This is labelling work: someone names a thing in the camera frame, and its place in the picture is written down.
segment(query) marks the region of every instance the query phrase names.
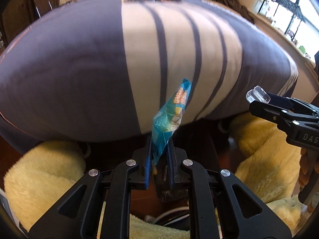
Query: dark stripe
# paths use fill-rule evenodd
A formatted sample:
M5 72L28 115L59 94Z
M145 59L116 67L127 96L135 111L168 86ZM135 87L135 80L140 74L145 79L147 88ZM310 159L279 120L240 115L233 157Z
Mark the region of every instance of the dark stripe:
M202 13L206 19L208 19L212 24L214 24L218 30L218 33L221 37L221 45L222 45L222 49L223 49L223 66L222 66L222 70L221 70L221 76L212 92L212 94L210 95L208 101L206 102L206 104L204 105L204 107L202 108L202 110L195 116L194 121L196 121L199 117L199 115L209 106L209 104L212 102L212 100L214 99L216 93L218 92L218 90L220 89L223 81L224 81L224 77L225 77L225 72L226 72L226 68L227 68L227 51L226 51L226 44L225 44L225 39L224 39L224 35L221 32L221 29L219 28L218 24L215 22L214 19L212 19L211 16L209 16L208 14L204 14Z
M269 36L224 8L211 6L202 0L183 1L189 6L194 6L194 10L200 10L198 7L201 7L224 19L236 32L242 47L241 68L235 85L223 101L207 114L206 118L220 119L248 111L246 93L256 85L262 86L264 90L271 93L276 93L285 86L291 75L291 70L288 68L289 61L286 54ZM313 87L318 88L318 80L313 77L313 72L313 69L305 68L309 82Z
M290 87L290 89L285 94L283 94L283 97L291 97L292 96L292 93L295 90L295 87L296 87L296 84L297 84L297 80L298 80L298 77L296 78L295 82Z
M25 236L28 236L28 231L23 227L23 225L19 222L19 228L22 230Z
M166 91L167 91L167 49L164 25L155 10L147 6L145 3L141 3L145 8L149 10L154 18L157 40L159 45L159 64L160 64L160 102L159 108L162 108L166 102Z
M195 70L194 70L194 76L193 76L193 80L192 80L192 86L190 89L190 93L189 93L189 97L188 97L188 101L187 101L187 105L186 105L186 107L187 107L189 105L190 101L192 100L194 90L196 88L196 85L197 85L197 82L199 79L200 70L202 68L202 48L201 48L201 44L200 44L200 34L199 34L199 30L197 28L197 25L195 24L193 19L191 19L189 17L189 15L187 14L187 12L185 10L181 9L180 7L167 6L167 4L163 4L163 5L169 9L173 9L173 10L178 11L181 14L183 14L189 20L190 25L192 27L192 31L193 31L194 43L195 43Z
M286 87L286 89L285 89L285 92L284 92L284 90L283 90L282 94L285 94L285 93L288 91L289 86L291 85L291 83L294 83L294 82L295 82L295 80L296 80L296 77L294 77L294 78L290 78L290 80L289 80L289 82L288 82L288 84L287 84L287 87Z

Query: dark floor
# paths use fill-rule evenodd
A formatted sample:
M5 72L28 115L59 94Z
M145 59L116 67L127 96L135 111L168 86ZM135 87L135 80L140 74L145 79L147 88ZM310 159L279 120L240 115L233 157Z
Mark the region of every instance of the dark floor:
M213 138L217 151L220 168L227 168L232 172L235 172L239 163L244 160L243 155L231 138L227 135L221 134L217 130L216 122L209 122L208 124L210 134ZM142 148L145 141L146 136L127 139L125 141L121 141L121 143L114 142L108 143L107 145L94 144L92 145L92 154L87 159L87 170L92 168L100 170L112 169L123 160L129 159L134 149ZM192 155L192 159L203 164L205 168L213 169L213 163L211 164L212 166L209 166L209 161L205 160L206 156L203 156L198 152L191 152L190 154ZM0 187L2 189L3 177L6 171L20 157L20 154L16 152L2 137L0 137ZM150 188L147 191L132 191L131 194L131 212L140 218L143 218L145 215L158 216L169 209L185 205L185 200L170 203L161 202L157 198L153 180L151 180Z

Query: yellow fuzzy blanket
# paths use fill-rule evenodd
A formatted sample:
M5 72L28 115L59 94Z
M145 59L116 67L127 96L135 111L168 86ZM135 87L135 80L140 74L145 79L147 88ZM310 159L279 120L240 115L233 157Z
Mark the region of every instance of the yellow fuzzy blanket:
M288 225L297 229L303 205L291 197L299 174L300 148L286 143L276 125L242 114L231 123L232 136L248 157L235 173ZM6 174L10 206L26 230L82 177L85 161L77 144L44 142L26 153ZM189 232L130 217L131 239L188 239Z

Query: white cable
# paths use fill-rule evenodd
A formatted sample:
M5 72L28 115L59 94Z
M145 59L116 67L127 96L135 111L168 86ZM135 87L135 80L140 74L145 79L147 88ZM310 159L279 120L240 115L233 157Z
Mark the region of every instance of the white cable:
M178 221L180 221L180 220L183 220L183 219L185 219L185 218L187 218L187 217L189 217L189 214L186 214L186 215L184 215L184 216L181 216L181 217L179 217L179 218L176 218L176 219L174 219L174 220L168 222L168 223L165 224L164 226L168 226L168 225L170 225L170 224L176 223L176 222L178 222Z
M152 221L152 224L156 224L159 220L161 220L163 217L168 216L169 214L175 213L175 212L179 212L179 211L185 211L185 210L189 210L189 207L178 207L178 208L174 208L171 209L167 212L164 212L163 214L159 215L157 218L155 218Z
M152 216L150 216L150 215L146 215L143 220L144 220L146 223L152 224L152 221L153 221L154 219L155 219L155 217L152 217Z
M225 129L225 128L223 127L222 120L220 120L220 121L218 122L217 128L218 128L218 130L219 130L221 133L223 133L223 134L228 134L228 133L230 132L229 128L228 128L228 129Z
M91 155L91 147L87 144L87 151L84 154L84 159L88 158Z

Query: snack bag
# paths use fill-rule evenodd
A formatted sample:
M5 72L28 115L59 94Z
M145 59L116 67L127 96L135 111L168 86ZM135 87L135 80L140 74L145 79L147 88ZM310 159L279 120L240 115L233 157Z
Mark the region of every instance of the snack bag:
M184 78L177 92L174 93L153 118L152 151L155 165L163 154L169 138L181 124L190 87L191 82Z

